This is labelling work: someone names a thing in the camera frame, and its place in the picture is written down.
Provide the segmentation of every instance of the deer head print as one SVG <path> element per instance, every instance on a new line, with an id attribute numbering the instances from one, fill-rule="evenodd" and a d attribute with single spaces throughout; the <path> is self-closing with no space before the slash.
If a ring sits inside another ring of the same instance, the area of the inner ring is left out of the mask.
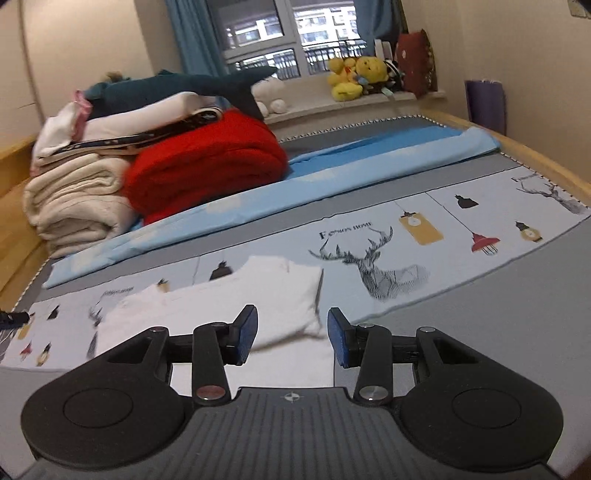
<path id="1" fill-rule="evenodd" d="M 320 247 L 318 253 L 309 250 L 312 256 L 320 260 L 341 260 L 344 264 L 355 264 L 359 269 L 361 280 L 368 293 L 377 300 L 386 301 L 395 299 L 400 293 L 410 293 L 419 288 L 428 279 L 427 270 L 420 265 L 411 265 L 400 270 L 382 270 L 376 267 L 375 262 L 380 258 L 379 251 L 394 236 L 394 230 L 382 232 L 368 227 L 372 232 L 379 233 L 379 241 L 375 242 L 368 238 L 370 247 L 365 251 L 364 257 L 356 257 L 349 251 L 342 251 L 337 245 L 335 253 L 326 251 L 326 244 Z"/>
<path id="2" fill-rule="evenodd" d="M 515 181 L 520 180 L 520 185 L 521 188 L 517 188 L 517 190 L 519 190 L 520 192 L 524 192 L 524 193 L 529 193 L 531 195 L 542 195 L 542 197 L 546 197 L 546 198 L 551 198 L 553 200 L 556 200 L 559 204 L 561 204 L 564 208 L 566 208 L 570 213 L 574 213 L 575 215 L 579 215 L 583 212 L 585 212 L 586 207 L 579 203 L 577 200 L 575 199 L 564 199 L 560 196 L 560 193 L 558 192 L 558 190 L 556 190 L 556 185 L 553 185 L 551 183 L 546 183 L 545 186 L 548 187 L 549 191 L 545 192 L 543 190 L 534 190 L 534 189 L 528 189 L 525 188 L 523 185 L 523 179 L 513 179 Z"/>

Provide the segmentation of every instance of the folded towel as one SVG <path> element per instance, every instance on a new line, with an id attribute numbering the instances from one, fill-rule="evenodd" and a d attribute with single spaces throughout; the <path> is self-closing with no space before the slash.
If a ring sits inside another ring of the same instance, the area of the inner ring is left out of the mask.
<path id="1" fill-rule="evenodd" d="M 144 150 L 124 194 L 145 223 L 280 180 L 287 156 L 261 121 L 230 110 L 219 122 Z"/>
<path id="2" fill-rule="evenodd" d="M 129 162 L 121 157 L 90 153 L 33 178 L 22 194 L 23 208 L 30 224 L 38 223 L 45 205 L 65 195 L 72 198 L 117 192 L 128 168 Z"/>
<path id="3" fill-rule="evenodd" d="M 258 311 L 258 333 L 241 367 L 226 367 L 230 388 L 328 387 L 333 352 L 321 330 L 316 301 L 322 269 L 283 257 L 252 256 L 226 277 L 163 293 L 157 286 L 119 302 L 98 326 L 96 353 L 104 353 L 145 329 L 168 327 L 191 334 L 210 322 L 231 323 L 244 305 Z M 173 385 L 190 390 L 191 368 L 175 366 Z"/>
<path id="4" fill-rule="evenodd" d="M 90 120 L 86 123 L 82 141 L 128 137 L 155 130 L 185 120 L 199 109 L 214 103 L 214 97 L 204 97 L 193 92 L 177 93 L 137 110 Z"/>
<path id="5" fill-rule="evenodd" d="M 58 258 L 125 233 L 136 218 L 125 197 L 74 193 L 59 197 L 41 209 L 37 233 L 47 240 L 50 256 Z"/>

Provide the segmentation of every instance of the light blue bed sheet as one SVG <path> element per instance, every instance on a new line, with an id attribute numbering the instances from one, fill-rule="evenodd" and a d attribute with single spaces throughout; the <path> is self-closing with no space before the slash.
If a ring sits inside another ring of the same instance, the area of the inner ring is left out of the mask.
<path id="1" fill-rule="evenodd" d="M 345 165 L 247 190 L 186 210 L 64 258 L 53 265 L 44 287 L 54 287 L 150 250 L 384 180 L 458 163 L 498 148 L 494 138 L 473 127 L 458 136 L 366 156 Z"/>
<path id="2" fill-rule="evenodd" d="M 442 138 L 457 137 L 461 134 L 461 130 L 433 125 L 432 127 L 419 127 L 400 132 L 389 132 L 344 145 L 338 145 L 337 147 L 305 153 L 290 160 L 291 172 L 286 179 L 295 179 L 327 168 L 346 165 L 361 158 L 373 157 L 374 155 L 433 142 Z"/>

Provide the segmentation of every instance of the stuffed animal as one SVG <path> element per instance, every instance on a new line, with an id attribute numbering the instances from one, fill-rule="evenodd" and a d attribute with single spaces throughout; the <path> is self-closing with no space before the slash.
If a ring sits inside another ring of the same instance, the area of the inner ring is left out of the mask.
<path id="1" fill-rule="evenodd" d="M 356 63 L 357 81 L 371 90 L 375 83 L 387 82 L 388 71 L 383 60 L 377 57 L 360 57 Z"/>
<path id="2" fill-rule="evenodd" d="M 389 80 L 386 64 L 377 57 L 330 59 L 328 83 L 338 102 L 355 100 L 360 96 L 381 91 Z"/>
<path id="3" fill-rule="evenodd" d="M 281 99 L 284 89 L 285 84 L 275 77 L 266 78 L 252 86 L 252 96 L 262 116 L 287 112 L 287 104 Z"/>

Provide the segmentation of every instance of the wooden headboard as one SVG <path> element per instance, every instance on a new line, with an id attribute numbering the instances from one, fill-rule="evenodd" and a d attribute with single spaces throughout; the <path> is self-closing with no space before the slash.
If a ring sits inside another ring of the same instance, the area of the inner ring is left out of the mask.
<path id="1" fill-rule="evenodd" d="M 33 138 L 0 150 L 0 309 L 14 308 L 47 260 L 45 243 L 22 211 Z"/>

